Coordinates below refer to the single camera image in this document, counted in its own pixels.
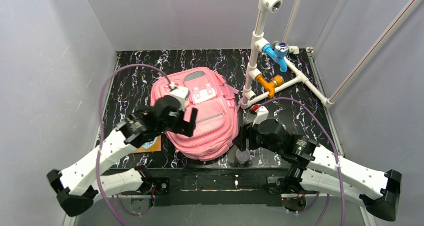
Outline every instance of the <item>pink backpack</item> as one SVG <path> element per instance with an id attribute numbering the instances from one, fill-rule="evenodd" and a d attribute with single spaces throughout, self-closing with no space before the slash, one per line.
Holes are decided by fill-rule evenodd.
<path id="1" fill-rule="evenodd" d="M 234 96 L 238 93 L 237 89 L 229 86 L 220 74 L 206 67 L 193 68 L 168 77 L 177 86 L 190 90 L 185 101 L 184 120 L 190 120 L 192 107 L 198 109 L 193 137 L 166 132 L 170 141 L 186 157 L 200 161 L 212 160 L 226 153 L 239 130 Z M 169 91 L 164 77 L 157 80 L 151 90 L 150 104 L 153 105 L 157 98 L 169 94 Z"/>

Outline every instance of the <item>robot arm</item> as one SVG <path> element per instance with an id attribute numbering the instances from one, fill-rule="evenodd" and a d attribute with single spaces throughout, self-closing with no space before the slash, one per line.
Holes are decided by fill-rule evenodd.
<path id="1" fill-rule="evenodd" d="M 400 196 L 402 175 L 395 171 L 380 172 L 366 168 L 346 158 L 336 164 L 334 154 L 306 136 L 289 134 L 273 119 L 267 119 L 265 107 L 254 108 L 253 123 L 240 128 L 233 143 L 240 151 L 259 147 L 277 153 L 292 164 L 287 176 L 278 182 L 280 191 L 319 191 L 340 195 L 338 167 L 343 175 L 346 198 L 369 213 L 394 221 Z"/>
<path id="2" fill-rule="evenodd" d="M 188 94 L 187 88 L 178 87 L 170 95 L 159 98 L 153 107 L 141 108 L 118 123 L 103 142 L 100 174 L 166 130 L 191 137 L 196 127 L 198 111 L 193 108 L 190 122 L 184 121 L 184 105 Z M 52 170 L 47 174 L 59 204 L 69 216 L 83 213 L 94 201 L 101 198 L 95 170 L 98 151 L 99 147 L 96 147 L 75 164 L 62 171 Z M 145 168 L 136 168 L 101 176 L 101 179 L 106 194 L 113 195 L 138 190 L 144 181 L 151 180 L 151 176 Z"/>

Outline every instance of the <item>white wall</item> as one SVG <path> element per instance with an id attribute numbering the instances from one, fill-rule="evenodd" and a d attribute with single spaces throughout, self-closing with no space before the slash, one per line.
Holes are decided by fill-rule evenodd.
<path id="1" fill-rule="evenodd" d="M 0 0 L 1 225 L 61 225 L 46 179 L 93 146 L 116 54 L 87 0 Z"/>
<path id="2" fill-rule="evenodd" d="M 88 0 L 116 51 L 250 48 L 259 0 Z M 283 38 L 295 0 L 268 14 Z M 289 42 L 313 46 L 338 0 L 302 0 Z"/>
<path id="3" fill-rule="evenodd" d="M 330 96 L 409 0 L 340 0 L 316 46 L 316 64 Z M 396 222 L 422 225 L 424 214 L 424 3 L 360 78 L 331 107 L 346 157 L 403 174 Z"/>

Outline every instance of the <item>black tabletop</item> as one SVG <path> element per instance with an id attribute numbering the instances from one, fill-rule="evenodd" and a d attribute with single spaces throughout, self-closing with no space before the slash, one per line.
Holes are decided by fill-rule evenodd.
<path id="1" fill-rule="evenodd" d="M 194 67 L 209 67 L 223 75 L 227 83 L 238 90 L 242 90 L 249 61 L 250 50 L 176 50 L 176 51 L 124 51 L 117 56 L 117 69 L 133 63 L 154 65 L 167 74 L 176 73 Z M 315 78 L 311 70 L 310 62 L 305 50 L 299 55 L 290 55 L 290 60 L 300 69 L 315 85 Z M 271 79 L 275 75 L 281 75 L 284 81 L 294 78 L 290 69 L 282 73 L 279 66 L 265 54 L 259 55 L 258 69 L 262 74 Z M 152 84 L 160 75 L 156 71 L 142 68 L 128 69 L 116 75 L 106 103 L 104 115 L 105 133 L 108 135 L 114 126 L 132 113 L 138 106 L 149 105 L 149 94 Z M 260 94 L 264 90 L 260 84 L 253 82 L 253 90 Z M 325 115 L 324 108 L 319 99 L 302 83 L 297 83 L 276 93 L 276 97 L 289 97 L 304 103 L 330 133 L 330 127 Z M 272 102 L 266 106 L 269 110 L 269 118 L 275 118 L 282 123 L 289 133 L 306 135 L 331 148 L 328 140 L 318 125 L 299 105 L 280 101 Z M 249 112 L 239 110 L 239 122 L 252 122 L 254 116 Z M 122 158 L 111 168 L 127 169 L 136 165 L 145 165 L 148 168 L 233 168 L 235 164 L 236 147 L 232 147 L 223 156 L 207 162 L 200 162 L 186 158 L 181 152 L 176 152 L 172 143 L 162 136 L 162 149 L 158 152 L 130 154 Z M 250 168 L 289 168 L 289 164 L 282 161 L 275 153 L 266 149 L 250 151 L 250 161 L 246 167 Z"/>

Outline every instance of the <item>orange pipe fitting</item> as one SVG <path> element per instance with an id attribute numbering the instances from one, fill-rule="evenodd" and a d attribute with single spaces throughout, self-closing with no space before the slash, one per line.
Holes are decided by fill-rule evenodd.
<path id="1" fill-rule="evenodd" d="M 284 83 L 284 80 L 281 76 L 275 76 L 270 82 L 267 82 L 262 74 L 257 75 L 254 80 L 259 82 L 263 88 L 269 92 L 269 98 L 273 98 L 276 94 L 276 87 L 279 87 Z"/>

